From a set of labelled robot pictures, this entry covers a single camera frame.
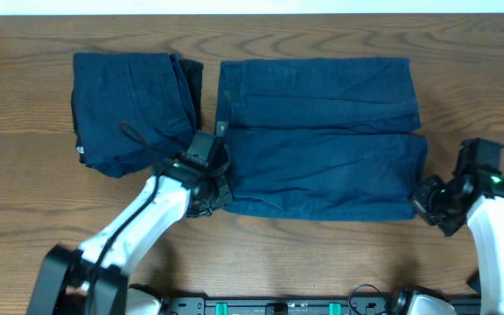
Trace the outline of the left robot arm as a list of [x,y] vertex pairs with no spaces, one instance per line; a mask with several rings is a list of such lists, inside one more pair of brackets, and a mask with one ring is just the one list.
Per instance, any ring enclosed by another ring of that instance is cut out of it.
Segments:
[[188,150],[155,167],[143,190],[102,231],[74,250],[57,245],[46,254],[28,313],[162,313],[162,299],[130,285],[130,276],[174,223],[209,216],[232,201],[229,165],[223,138],[197,131]]

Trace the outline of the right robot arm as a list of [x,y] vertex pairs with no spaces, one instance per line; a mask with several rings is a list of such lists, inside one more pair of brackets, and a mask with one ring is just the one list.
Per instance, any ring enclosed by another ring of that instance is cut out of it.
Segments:
[[450,181],[425,180],[413,193],[416,212],[450,237],[468,226],[478,256],[479,311],[504,314],[504,145],[482,138],[461,143]]

